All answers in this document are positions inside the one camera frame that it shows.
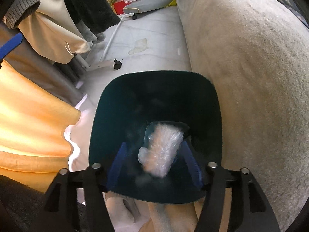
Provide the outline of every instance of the clear plastic packaging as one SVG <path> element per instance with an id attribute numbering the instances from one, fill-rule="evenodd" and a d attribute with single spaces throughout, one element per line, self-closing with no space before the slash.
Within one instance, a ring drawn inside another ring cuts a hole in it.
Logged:
<path id="1" fill-rule="evenodd" d="M 176 152 L 183 140 L 183 132 L 167 124 L 157 124 L 149 137 L 149 149 L 140 148 L 139 161 L 145 172 L 164 178 L 174 161 Z"/>

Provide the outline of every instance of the trash can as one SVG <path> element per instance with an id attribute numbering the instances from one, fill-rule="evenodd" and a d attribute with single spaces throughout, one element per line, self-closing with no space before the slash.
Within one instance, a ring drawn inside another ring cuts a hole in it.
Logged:
<path id="1" fill-rule="evenodd" d="M 147 71 L 122 75 L 102 92 L 92 127 L 89 164 L 109 171 L 125 144 L 113 192 L 148 202 L 183 204 L 205 195 L 192 183 L 185 162 L 174 161 L 167 176 L 153 177 L 138 161 L 154 123 L 174 124 L 188 133 L 199 159 L 220 165 L 222 123 L 217 93 L 211 82 L 187 71 Z"/>

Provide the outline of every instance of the floor stain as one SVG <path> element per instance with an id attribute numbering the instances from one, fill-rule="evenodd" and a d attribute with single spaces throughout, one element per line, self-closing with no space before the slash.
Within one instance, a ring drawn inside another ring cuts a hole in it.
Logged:
<path id="1" fill-rule="evenodd" d="M 134 43 L 134 49 L 129 51 L 129 55 L 133 55 L 135 53 L 142 52 L 146 49 L 148 49 L 147 38 L 137 40 Z"/>

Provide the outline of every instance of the floor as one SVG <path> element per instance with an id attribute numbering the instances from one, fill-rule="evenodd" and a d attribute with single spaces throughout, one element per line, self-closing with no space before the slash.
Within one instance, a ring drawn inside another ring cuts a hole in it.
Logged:
<path id="1" fill-rule="evenodd" d="M 93 46 L 86 61 L 91 66 L 102 63 L 102 55 L 111 37 L 114 27 L 109 28 L 106 40 Z M 163 8 L 138 15 L 136 20 L 126 18 L 106 55 L 106 60 L 120 60 L 122 68 L 113 66 L 88 71 L 79 82 L 85 93 L 83 101 L 77 106 L 82 116 L 70 131 L 74 152 L 69 158 L 71 170 L 82 170 L 88 166 L 88 151 L 95 116 L 95 110 L 102 91 L 116 77 L 133 72 L 148 70 L 191 70 L 185 36 L 177 7 Z M 149 212 L 146 203 L 137 201 L 142 214 L 140 222 L 131 227 L 117 229 L 117 232 L 137 232 L 148 221 Z"/>

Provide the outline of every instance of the knit cuff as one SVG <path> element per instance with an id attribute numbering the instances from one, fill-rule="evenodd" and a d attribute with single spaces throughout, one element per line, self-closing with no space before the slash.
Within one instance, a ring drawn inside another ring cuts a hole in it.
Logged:
<path id="1" fill-rule="evenodd" d="M 15 0 L 4 16 L 3 22 L 9 29 L 15 29 L 26 17 L 34 13 L 39 5 L 39 0 Z"/>

